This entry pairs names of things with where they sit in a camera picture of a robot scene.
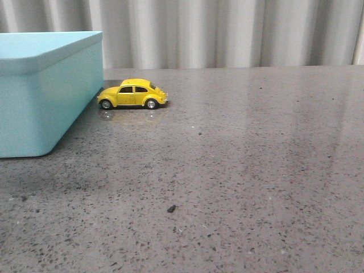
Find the white pleated curtain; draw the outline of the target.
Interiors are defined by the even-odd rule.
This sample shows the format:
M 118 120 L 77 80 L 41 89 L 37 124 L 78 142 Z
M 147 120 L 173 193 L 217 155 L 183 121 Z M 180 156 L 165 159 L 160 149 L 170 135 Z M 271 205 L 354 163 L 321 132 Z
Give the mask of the white pleated curtain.
M 1 31 L 102 31 L 105 68 L 363 64 L 362 1 L 2 1 Z

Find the small black debris chip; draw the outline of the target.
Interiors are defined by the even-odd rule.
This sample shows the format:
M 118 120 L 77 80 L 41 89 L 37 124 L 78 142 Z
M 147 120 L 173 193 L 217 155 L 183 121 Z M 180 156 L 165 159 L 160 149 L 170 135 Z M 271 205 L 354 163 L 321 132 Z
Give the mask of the small black debris chip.
M 170 206 L 170 207 L 167 209 L 167 212 L 168 212 L 168 213 L 173 213 L 175 209 L 176 209 L 176 205 L 172 205 L 172 206 Z

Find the yellow toy beetle car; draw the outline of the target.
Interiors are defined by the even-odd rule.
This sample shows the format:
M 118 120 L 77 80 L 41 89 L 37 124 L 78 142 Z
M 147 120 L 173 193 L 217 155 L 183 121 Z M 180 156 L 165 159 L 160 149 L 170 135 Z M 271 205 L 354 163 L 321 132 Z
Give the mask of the yellow toy beetle car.
M 104 89 L 97 97 L 97 103 L 104 110 L 117 106 L 143 106 L 157 109 L 168 102 L 168 94 L 153 82 L 141 78 L 128 78 L 119 86 Z

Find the light blue storage box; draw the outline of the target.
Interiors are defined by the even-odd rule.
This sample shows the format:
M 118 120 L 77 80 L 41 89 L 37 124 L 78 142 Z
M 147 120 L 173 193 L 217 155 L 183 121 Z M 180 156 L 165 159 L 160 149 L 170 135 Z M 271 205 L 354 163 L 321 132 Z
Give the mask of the light blue storage box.
M 102 32 L 1 34 L 1 157 L 49 153 L 103 87 Z

